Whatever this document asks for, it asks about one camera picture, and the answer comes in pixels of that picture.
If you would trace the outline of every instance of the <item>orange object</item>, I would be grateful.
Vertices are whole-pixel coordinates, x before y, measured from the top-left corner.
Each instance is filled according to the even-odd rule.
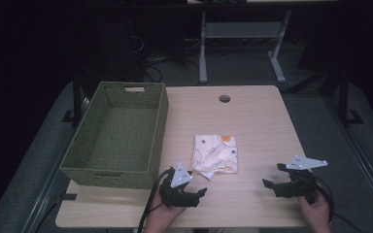
[[[226,143],[231,141],[231,137],[230,136],[225,136],[225,135],[221,136],[220,139],[223,140]]]

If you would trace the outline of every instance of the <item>basket handle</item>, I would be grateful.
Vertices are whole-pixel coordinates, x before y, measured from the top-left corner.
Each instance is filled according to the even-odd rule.
[[[124,90],[126,92],[145,92],[145,89],[142,86],[126,86]]]
[[[96,179],[117,179],[120,178],[121,175],[122,173],[92,173],[92,176],[94,176]]]

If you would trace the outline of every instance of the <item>human arm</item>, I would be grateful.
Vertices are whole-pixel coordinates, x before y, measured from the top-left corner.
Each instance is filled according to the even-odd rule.
[[[329,205],[325,198],[317,192],[315,203],[310,205],[305,196],[298,197],[302,215],[313,233],[330,233]]]
[[[186,207],[170,207],[162,205],[159,188],[153,197],[151,211],[147,216],[144,233],[162,233],[179,216]]]

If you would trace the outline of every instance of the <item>black controller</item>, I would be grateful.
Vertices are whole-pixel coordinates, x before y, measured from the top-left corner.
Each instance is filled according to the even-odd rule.
[[[205,195],[207,188],[199,190],[197,193],[184,192],[184,188],[189,183],[184,183],[177,187],[171,187],[172,179],[174,178],[175,169],[169,170],[168,177],[163,180],[163,183],[159,189],[159,194],[162,199],[162,203],[166,207],[197,207],[199,204],[199,198]]]
[[[274,190],[277,197],[305,196],[308,203],[314,204],[314,195],[316,193],[317,182],[313,174],[305,170],[287,169],[286,164],[277,164],[278,170],[289,173],[289,183],[274,184],[262,179],[265,187]]]

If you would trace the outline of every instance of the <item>green wicker basket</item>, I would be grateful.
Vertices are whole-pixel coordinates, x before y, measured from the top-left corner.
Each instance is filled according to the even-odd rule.
[[[101,83],[60,170],[80,185],[152,188],[167,113],[163,83]]]

